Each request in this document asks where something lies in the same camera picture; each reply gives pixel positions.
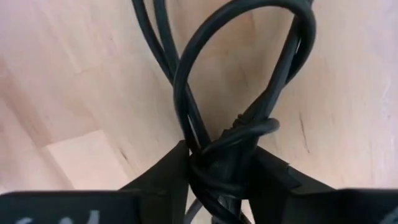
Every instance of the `wooden surface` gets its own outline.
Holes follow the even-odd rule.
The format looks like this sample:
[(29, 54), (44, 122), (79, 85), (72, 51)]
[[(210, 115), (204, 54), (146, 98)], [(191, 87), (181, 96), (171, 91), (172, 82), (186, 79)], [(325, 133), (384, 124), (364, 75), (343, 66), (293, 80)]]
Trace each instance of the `wooden surface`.
[[(180, 52), (226, 1), (167, 2)], [(313, 8), (315, 48), (260, 145), (334, 187), (398, 187), (398, 2)], [(204, 48), (190, 83), (211, 137), (265, 89), (291, 18), (256, 9)], [(130, 0), (0, 1), (0, 192), (117, 189), (181, 138)]]

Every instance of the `black plastic object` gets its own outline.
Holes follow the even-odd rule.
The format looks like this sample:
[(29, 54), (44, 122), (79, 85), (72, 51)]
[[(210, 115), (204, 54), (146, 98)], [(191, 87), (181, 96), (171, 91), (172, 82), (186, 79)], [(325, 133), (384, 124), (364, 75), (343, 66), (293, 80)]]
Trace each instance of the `black plastic object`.
[(0, 223), (183, 223), (188, 150), (180, 141), (119, 191), (16, 192), (0, 197)]
[[(119, 191), (3, 195), (1, 223), (182, 224), (188, 190), (187, 152), (181, 141)], [(256, 223), (395, 224), (398, 220), (398, 191), (333, 190), (260, 147), (248, 173), (248, 198)]]

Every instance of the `black cable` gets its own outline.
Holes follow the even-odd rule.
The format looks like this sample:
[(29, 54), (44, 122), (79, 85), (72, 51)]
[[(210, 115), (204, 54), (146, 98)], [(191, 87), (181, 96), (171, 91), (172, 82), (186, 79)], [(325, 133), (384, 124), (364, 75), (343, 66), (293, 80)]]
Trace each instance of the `black cable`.
[[(214, 12), (194, 33), (181, 58), (172, 38), (164, 0), (154, 0), (155, 16), (163, 47), (149, 22), (143, 0), (132, 0), (144, 37), (166, 77), (173, 85), (174, 106), (187, 146), (191, 149), (189, 182), (197, 199), (188, 209), (190, 223), (201, 204), (213, 215), (213, 223), (248, 223), (241, 214), (241, 200), (247, 198), (244, 174), (260, 136), (279, 127), (269, 115), (283, 87), (307, 60), (315, 40), (315, 18), (311, 1), (232, 0)], [(277, 6), (295, 14), (286, 42), (263, 93), (238, 116), (233, 127), (210, 141), (188, 86), (188, 75), (203, 46), (218, 29), (251, 9)], [(227, 170), (220, 175), (220, 166)]]

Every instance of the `black power cord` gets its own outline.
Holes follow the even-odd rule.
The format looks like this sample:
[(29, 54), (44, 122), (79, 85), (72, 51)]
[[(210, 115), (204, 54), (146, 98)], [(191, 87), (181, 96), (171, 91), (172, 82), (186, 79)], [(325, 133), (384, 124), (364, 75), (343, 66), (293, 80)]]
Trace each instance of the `black power cord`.
[[(231, 0), (215, 11), (194, 33), (178, 58), (165, 0), (154, 0), (160, 45), (150, 24), (143, 0), (132, 0), (144, 37), (174, 89), (174, 106), (190, 156), (189, 183), (197, 197), (189, 208), (190, 223), (201, 205), (213, 215), (213, 223), (249, 223), (241, 213), (241, 200), (248, 197), (245, 171), (259, 137), (278, 129), (269, 118), (283, 87), (307, 60), (315, 40), (311, 0)], [(266, 90), (226, 130), (211, 141), (187, 83), (193, 63), (210, 37), (227, 22), (251, 9), (277, 6), (295, 17)]]

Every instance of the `light wood table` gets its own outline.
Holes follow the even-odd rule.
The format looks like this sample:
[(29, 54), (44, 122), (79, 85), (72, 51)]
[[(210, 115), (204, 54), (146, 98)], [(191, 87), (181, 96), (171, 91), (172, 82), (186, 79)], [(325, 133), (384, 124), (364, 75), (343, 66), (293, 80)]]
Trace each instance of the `light wood table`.
[[(226, 1), (167, 2), (180, 52)], [(333, 187), (397, 188), (398, 2), (313, 8), (315, 48), (260, 145)], [(211, 137), (265, 89), (291, 18), (256, 9), (204, 48), (190, 84)], [(0, 1), (0, 192), (118, 189), (181, 138), (130, 0)]]

